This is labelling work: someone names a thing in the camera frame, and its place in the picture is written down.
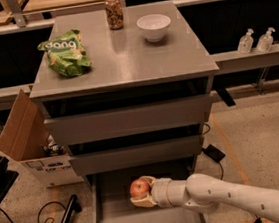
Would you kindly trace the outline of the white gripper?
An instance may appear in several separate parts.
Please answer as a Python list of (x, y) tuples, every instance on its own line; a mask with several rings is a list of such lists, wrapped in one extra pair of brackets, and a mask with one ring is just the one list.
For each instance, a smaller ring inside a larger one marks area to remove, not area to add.
[(168, 198), (168, 185), (172, 181), (170, 178), (161, 178), (156, 179), (154, 176), (145, 176), (140, 177), (140, 180), (143, 180), (149, 184), (151, 189), (151, 194), (146, 193), (144, 196), (139, 196), (131, 198), (130, 201), (134, 206), (141, 208), (153, 208), (156, 204), (158, 207), (171, 207), (169, 198)]

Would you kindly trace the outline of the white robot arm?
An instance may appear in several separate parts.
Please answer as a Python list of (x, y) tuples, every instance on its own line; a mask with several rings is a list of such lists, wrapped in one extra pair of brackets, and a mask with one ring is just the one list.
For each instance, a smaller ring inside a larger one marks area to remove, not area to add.
[(279, 223), (279, 190), (229, 183), (206, 174), (186, 180), (143, 176), (129, 189), (130, 201), (138, 207), (184, 207), (203, 213), (210, 204), (225, 203)]

